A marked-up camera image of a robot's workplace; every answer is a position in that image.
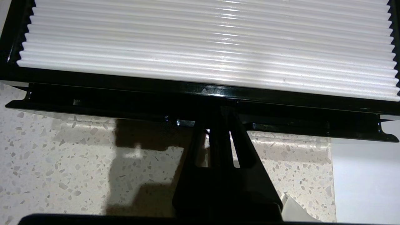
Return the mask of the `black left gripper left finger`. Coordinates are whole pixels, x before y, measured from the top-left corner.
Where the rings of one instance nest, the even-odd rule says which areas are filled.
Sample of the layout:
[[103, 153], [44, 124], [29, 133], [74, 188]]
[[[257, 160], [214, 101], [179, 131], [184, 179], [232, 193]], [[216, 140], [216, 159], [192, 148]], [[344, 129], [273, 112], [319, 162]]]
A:
[[[197, 159], [209, 129], [209, 167], [199, 167]], [[201, 116], [187, 150], [172, 204], [179, 218], [217, 219], [225, 210], [223, 185], [225, 121], [220, 109]]]

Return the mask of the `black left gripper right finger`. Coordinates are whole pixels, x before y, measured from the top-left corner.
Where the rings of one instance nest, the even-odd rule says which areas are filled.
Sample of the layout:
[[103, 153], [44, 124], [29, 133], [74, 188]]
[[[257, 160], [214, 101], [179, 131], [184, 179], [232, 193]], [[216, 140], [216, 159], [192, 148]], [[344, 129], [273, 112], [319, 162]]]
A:
[[281, 219], [282, 202], [239, 115], [221, 107], [218, 150], [222, 190], [237, 219]]

